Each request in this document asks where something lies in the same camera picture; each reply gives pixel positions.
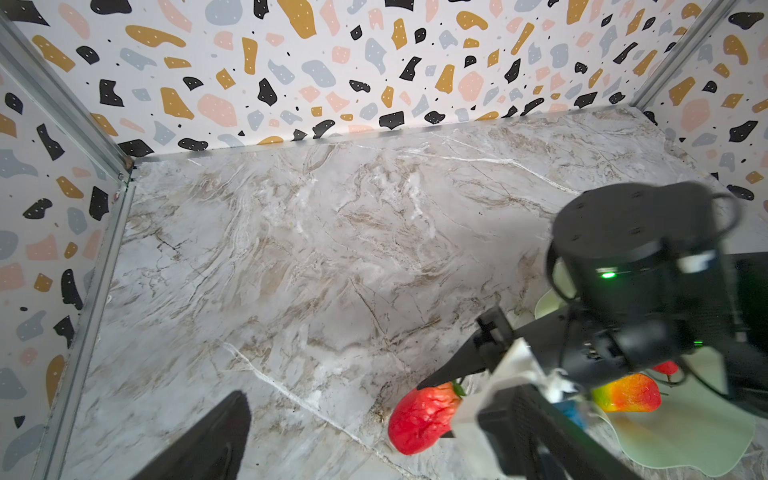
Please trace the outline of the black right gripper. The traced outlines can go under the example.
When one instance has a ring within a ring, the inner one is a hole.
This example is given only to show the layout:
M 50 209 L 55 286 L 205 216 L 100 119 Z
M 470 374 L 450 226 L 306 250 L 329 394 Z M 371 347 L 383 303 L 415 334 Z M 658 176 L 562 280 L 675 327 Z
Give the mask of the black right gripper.
M 682 182 L 613 184 L 571 201 L 555 218 L 545 272 L 562 262 L 573 292 L 563 307 L 520 328 L 499 309 L 482 314 L 477 370 L 494 370 L 522 339 L 545 371 L 594 388 L 704 345 L 722 356 L 727 388 L 741 386 L 742 316 L 716 199 Z M 638 477 L 530 384 L 494 393 L 477 420 L 507 476 Z

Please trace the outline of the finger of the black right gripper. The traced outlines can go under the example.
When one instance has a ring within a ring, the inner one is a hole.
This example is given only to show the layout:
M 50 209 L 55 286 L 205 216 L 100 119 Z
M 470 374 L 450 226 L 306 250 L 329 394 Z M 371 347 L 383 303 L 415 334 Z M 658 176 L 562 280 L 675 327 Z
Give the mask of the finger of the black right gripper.
M 443 366 L 422 380 L 417 385 L 417 389 L 438 387 L 485 370 L 486 366 L 479 353 L 477 341 L 470 338 Z

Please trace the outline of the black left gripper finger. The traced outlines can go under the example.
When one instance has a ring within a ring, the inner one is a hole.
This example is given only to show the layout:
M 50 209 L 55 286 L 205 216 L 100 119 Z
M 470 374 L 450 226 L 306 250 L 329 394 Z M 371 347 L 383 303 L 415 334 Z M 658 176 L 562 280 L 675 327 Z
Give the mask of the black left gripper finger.
M 245 454 L 250 423 L 246 395 L 233 391 L 133 479 L 235 479 Z

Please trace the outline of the red fake strawberry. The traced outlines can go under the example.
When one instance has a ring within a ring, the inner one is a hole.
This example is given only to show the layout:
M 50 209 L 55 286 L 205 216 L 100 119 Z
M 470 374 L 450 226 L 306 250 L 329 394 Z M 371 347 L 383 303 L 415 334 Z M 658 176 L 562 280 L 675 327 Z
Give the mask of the red fake strawberry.
M 390 416 L 387 430 L 390 443 L 407 456 L 431 448 L 451 431 L 452 418 L 465 395 L 456 381 L 411 390 Z

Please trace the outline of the red orange fake mango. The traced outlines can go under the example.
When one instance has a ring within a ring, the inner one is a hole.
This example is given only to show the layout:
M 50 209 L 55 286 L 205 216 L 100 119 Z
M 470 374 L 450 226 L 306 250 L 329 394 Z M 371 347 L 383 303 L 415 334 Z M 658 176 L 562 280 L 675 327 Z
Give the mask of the red orange fake mango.
M 591 397 L 606 413 L 649 413 L 662 404 L 658 385 L 644 374 L 633 374 L 601 386 L 591 392 Z

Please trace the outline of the green wavy fruit bowl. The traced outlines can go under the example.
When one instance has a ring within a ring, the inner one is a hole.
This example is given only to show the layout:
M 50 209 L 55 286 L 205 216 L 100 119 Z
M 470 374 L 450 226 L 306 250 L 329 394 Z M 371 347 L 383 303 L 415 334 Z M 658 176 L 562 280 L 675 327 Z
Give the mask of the green wavy fruit bowl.
M 606 413 L 587 401 L 596 416 L 615 436 L 621 451 L 643 467 L 664 470 L 691 467 L 710 477 L 730 472 L 751 444 L 755 417 L 727 401 L 725 363 L 711 347 L 717 339 L 717 319 L 686 323 L 694 332 L 692 351 L 682 356 L 688 367 L 678 364 L 677 374 L 668 377 L 643 370 L 659 387 L 661 406 L 649 413 Z

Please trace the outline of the aluminium corner post left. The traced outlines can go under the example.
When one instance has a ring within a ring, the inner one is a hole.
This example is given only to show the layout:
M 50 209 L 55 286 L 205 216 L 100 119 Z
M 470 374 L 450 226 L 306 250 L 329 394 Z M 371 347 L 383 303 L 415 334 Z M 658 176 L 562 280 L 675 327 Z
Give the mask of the aluminium corner post left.
M 110 139 L 6 14 L 1 15 L 1 66 L 91 160 L 110 177 L 130 183 L 133 159 Z

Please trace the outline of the aluminium corner post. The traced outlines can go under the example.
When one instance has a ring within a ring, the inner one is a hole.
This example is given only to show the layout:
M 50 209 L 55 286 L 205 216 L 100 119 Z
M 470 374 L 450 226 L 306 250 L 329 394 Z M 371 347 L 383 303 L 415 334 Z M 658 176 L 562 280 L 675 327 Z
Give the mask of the aluminium corner post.
M 633 96 L 630 106 L 644 110 L 663 89 L 665 84 L 676 76 L 678 71 L 696 49 L 708 38 L 733 10 L 737 0 L 716 0 L 702 11 L 691 28 L 676 43 L 669 55 L 661 62 L 658 69 Z
M 133 159 L 110 139 L 6 14 L 1 15 L 1 66 L 91 160 L 110 177 L 130 183 Z

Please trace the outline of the aluminium corner post right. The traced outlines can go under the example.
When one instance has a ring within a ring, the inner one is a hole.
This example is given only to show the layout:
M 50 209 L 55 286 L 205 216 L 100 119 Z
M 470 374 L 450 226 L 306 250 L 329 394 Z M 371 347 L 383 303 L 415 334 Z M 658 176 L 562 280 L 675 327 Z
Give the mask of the aluminium corner post right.
M 733 10 L 737 0 L 716 0 L 702 11 L 691 28 L 676 43 L 669 55 L 661 62 L 658 69 L 633 96 L 630 106 L 644 110 L 663 89 L 665 84 L 676 76 L 678 71 L 696 49 L 708 38 Z

